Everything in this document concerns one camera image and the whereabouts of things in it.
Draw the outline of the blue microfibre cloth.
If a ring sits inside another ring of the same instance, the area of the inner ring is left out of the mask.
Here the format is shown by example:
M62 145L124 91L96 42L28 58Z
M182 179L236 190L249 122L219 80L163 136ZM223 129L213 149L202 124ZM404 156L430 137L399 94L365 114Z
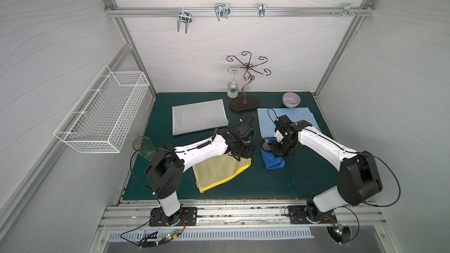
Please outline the blue microfibre cloth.
M270 144L276 142L275 138L267 138L262 143L261 154L266 169L274 170L281 169L285 167L285 161L282 157L276 157L271 149Z

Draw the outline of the light blue document bag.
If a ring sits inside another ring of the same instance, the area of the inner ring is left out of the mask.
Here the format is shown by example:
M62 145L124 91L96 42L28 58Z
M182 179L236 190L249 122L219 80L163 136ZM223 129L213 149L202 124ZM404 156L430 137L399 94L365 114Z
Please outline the light blue document bag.
M310 112L309 108L275 108L273 110L258 108L257 115L262 139L274 138L274 121L276 120L275 115L278 117L286 115L294 123L301 120L306 120L318 131L321 131L313 113Z

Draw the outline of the yellow mesh document bag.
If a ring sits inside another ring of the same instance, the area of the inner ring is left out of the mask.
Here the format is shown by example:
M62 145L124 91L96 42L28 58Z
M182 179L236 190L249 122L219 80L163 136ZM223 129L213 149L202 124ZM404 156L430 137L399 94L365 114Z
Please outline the yellow mesh document bag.
M192 167L200 193L222 185L251 166L251 158L237 161L230 155L215 156Z

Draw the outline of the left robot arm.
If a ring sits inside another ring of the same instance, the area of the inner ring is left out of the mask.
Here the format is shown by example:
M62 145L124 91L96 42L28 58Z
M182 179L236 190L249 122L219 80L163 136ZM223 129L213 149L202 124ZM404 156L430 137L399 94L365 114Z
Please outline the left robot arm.
M186 171L193 169L201 192L234 179L251 165L254 145L251 140L254 115L248 115L238 123L215 129L212 136L202 141L173 147L170 144L154 148L148 137L134 142L134 152L149 161L144 169L146 182L137 182L149 189L159 206L151 210L151 226L175 226L196 224L195 207L184 207L177 191Z

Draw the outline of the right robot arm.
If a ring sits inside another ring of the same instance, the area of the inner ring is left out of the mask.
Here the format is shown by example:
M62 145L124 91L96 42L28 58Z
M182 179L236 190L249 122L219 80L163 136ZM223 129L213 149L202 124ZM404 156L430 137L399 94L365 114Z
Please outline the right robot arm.
M305 208L294 211L292 216L318 224L336 208L367 205L367 199L383 190L377 157L370 152L349 149L327 137L306 120L294 123L288 116L282 115L274 121L274 125L275 139L262 145L264 151L276 158L286 158L294 155L298 146L306 146L339 172L336 186L308 199Z

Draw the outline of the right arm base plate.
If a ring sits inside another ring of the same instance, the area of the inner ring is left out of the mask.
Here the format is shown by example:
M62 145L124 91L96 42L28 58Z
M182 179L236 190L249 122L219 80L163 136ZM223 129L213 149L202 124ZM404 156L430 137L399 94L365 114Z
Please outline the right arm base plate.
M321 212L314 205L288 206L286 216L291 224L333 224L337 222L334 211Z

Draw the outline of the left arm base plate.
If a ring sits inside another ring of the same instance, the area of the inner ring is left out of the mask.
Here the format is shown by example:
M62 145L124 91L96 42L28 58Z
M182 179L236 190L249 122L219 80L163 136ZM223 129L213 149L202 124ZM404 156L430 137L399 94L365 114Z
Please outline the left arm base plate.
M197 207L181 206L171 216L166 215L162 207L153 208L148 224L150 227L195 226L197 224L197 214Z

